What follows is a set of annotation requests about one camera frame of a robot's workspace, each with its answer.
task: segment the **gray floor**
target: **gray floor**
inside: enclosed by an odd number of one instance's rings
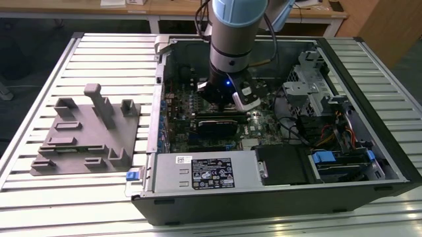
[[[422,104],[422,40],[415,43],[391,72]]]
[[[194,33],[194,25],[163,22],[163,33]],[[27,115],[40,87],[50,76],[56,61],[63,53],[74,32],[91,33],[150,33],[147,21],[130,20],[64,20],[64,27],[58,28],[48,19],[0,19],[1,36],[12,37],[27,58],[31,74],[20,80],[1,80],[5,86],[31,85],[39,87],[11,87],[15,94],[12,101],[0,100],[0,155],[8,140],[12,139],[20,123]],[[410,50],[398,63],[393,73],[422,102],[418,92],[418,79],[422,78],[422,41]]]

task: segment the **aluminum profile table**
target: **aluminum profile table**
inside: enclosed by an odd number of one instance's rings
[[[353,212],[154,227],[124,195],[126,173],[37,176],[31,162],[52,125],[59,97],[90,103],[86,83],[100,83],[111,101],[142,104],[134,166],[146,163],[154,102],[156,35],[84,34],[72,38],[23,125],[0,160],[0,236],[78,236],[135,233],[155,237],[421,236],[422,188],[386,197]],[[329,39],[335,53],[422,171],[422,109],[365,43]],[[342,93],[334,74],[334,85]]]

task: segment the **motherboard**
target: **motherboard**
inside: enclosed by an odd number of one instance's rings
[[[244,151],[256,145],[283,143],[270,98],[250,112],[236,111],[234,104],[219,108],[186,84],[164,98],[172,153]]]

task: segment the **warning label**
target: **warning label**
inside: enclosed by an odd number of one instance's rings
[[[235,180],[230,158],[192,160],[192,188],[234,188]]]

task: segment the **blue clip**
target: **blue clip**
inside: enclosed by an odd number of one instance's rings
[[[375,160],[375,154],[373,151],[367,150],[367,156],[371,161]]]
[[[314,163],[319,162],[335,162],[335,156],[333,152],[315,152],[313,154]]]
[[[128,171],[126,173],[126,181],[138,181],[140,180],[140,173],[139,171]]]

